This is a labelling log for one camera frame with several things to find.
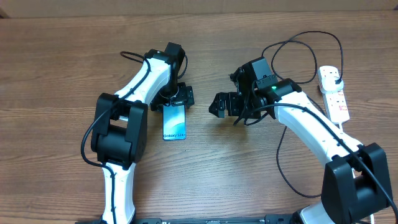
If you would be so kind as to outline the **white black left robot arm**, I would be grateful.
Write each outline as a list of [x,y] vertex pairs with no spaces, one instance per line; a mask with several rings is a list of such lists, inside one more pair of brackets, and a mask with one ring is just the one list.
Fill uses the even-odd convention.
[[163,116],[163,139],[186,138],[186,110],[194,105],[193,89],[181,82],[188,64],[181,45],[144,55],[122,51],[121,56],[142,64],[133,79],[114,94],[102,93],[95,118],[82,141],[91,141],[94,166],[104,174],[105,207],[98,223],[134,223],[134,172],[147,143],[148,112]]

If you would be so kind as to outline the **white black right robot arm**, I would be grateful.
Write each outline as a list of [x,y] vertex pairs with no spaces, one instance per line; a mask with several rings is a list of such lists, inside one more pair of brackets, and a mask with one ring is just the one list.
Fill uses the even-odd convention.
[[324,167],[320,201],[291,215],[266,215],[267,223],[360,223],[391,207],[393,201],[385,151],[365,146],[316,109],[293,80],[278,80],[264,57],[230,74],[236,92],[220,92],[209,107],[219,118],[262,119],[269,115],[291,129]]

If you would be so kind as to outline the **Samsung Galaxy smartphone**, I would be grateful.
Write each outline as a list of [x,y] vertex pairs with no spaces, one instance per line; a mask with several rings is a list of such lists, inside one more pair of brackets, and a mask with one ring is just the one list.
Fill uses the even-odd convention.
[[186,139],[185,106],[163,107],[163,139],[178,141]]

